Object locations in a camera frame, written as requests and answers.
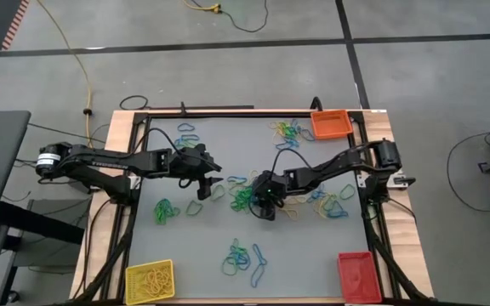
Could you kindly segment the black metal bar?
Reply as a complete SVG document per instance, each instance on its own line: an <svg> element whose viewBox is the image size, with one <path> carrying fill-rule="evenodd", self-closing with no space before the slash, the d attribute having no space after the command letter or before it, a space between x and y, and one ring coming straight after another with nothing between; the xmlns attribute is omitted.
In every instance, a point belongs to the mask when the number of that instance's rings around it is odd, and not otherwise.
<svg viewBox="0 0 490 306"><path fill-rule="evenodd" d="M254 109L253 105L210 105L210 106L189 106L184 102L176 107L147 107L149 111L212 111L212 110L250 110Z"/></svg>

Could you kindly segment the red plastic basket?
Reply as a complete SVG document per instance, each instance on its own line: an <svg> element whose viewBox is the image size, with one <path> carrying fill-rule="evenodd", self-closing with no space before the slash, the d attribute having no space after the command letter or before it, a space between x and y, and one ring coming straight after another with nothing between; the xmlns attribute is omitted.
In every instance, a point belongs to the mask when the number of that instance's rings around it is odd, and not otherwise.
<svg viewBox="0 0 490 306"><path fill-rule="evenodd" d="M380 303L383 299L371 252L341 252L337 258L340 286L347 303Z"/></svg>

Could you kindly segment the grey table mat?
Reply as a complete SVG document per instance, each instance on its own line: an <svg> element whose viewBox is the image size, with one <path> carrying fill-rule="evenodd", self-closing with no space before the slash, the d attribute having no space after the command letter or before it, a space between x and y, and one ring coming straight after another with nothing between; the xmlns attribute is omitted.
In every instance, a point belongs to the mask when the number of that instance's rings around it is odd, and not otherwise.
<svg viewBox="0 0 490 306"><path fill-rule="evenodd" d="M285 207L299 212L297 221L276 210L274 221L261 220L256 210L231 209L236 191L226 181L230 176L246 177L274 169L312 166L328 161L349 147L346 139L302 140L296 149L279 152L272 143L272 118L202 118L192 121L194 134L222 167L218 177L226 194L217 201L197 199L197 187L182 189L174 179L147 180L141 189L134 224L129 263L146 264L163 259L174 263L177 298L337 298L341 294L337 258L341 252L366 249L366 236L357 193L341 200L347 185L356 187L353 173L345 173L323 183L326 195L336 195L348 212L347 218L322 218L316 201ZM155 223L154 208L163 198L180 209L165 225ZM191 201L203 209L193 217L185 210ZM247 270L224 275L223 260L230 254L233 240L246 248L251 259ZM267 260L258 286L250 278L259 265L253 251L256 243Z"/></svg>

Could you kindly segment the orange plastic basket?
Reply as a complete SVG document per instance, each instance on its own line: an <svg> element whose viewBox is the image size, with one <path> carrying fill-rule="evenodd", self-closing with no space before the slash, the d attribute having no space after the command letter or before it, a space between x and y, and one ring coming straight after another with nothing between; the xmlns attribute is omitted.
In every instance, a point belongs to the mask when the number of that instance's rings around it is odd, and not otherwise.
<svg viewBox="0 0 490 306"><path fill-rule="evenodd" d="M339 139L353 133L347 110L312 112L311 126L316 140Z"/></svg>

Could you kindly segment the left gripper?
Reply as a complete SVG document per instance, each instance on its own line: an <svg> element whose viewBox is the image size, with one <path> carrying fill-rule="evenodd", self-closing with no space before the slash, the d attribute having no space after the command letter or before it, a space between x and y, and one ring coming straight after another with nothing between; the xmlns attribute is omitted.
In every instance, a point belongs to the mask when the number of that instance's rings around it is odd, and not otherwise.
<svg viewBox="0 0 490 306"><path fill-rule="evenodd" d="M170 177L173 179L195 180L203 177L207 172L207 165L215 172L220 172L218 165L204 144L197 144L193 148L183 148L170 156ZM205 178L206 184L213 185L223 178Z"/></svg>

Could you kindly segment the yellow plastic basket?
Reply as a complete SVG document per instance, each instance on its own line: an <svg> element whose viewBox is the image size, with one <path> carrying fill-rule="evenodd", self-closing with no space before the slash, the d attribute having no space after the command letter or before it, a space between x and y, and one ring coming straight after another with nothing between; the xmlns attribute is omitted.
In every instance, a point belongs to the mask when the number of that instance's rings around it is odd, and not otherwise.
<svg viewBox="0 0 490 306"><path fill-rule="evenodd" d="M145 284L145 275L152 269L160 269L171 274L173 281L173 292L168 295L159 297L150 297L143 289ZM175 295L174 284L174 265L171 259L165 259L152 263L144 263L126 268L125 271L125 303L127 305L136 305L150 303L163 299L173 298Z"/></svg>

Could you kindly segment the black desk leg frame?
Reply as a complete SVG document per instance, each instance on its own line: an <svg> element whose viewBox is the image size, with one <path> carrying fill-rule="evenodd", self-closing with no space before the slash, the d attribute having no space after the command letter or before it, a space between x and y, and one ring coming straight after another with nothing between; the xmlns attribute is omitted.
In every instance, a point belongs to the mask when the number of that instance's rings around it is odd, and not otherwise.
<svg viewBox="0 0 490 306"><path fill-rule="evenodd" d="M3 254L3 250L19 250L22 244L20 237L7 235L9 228L72 244L80 244L84 233L84 230L76 225L0 201L0 255Z"/></svg>

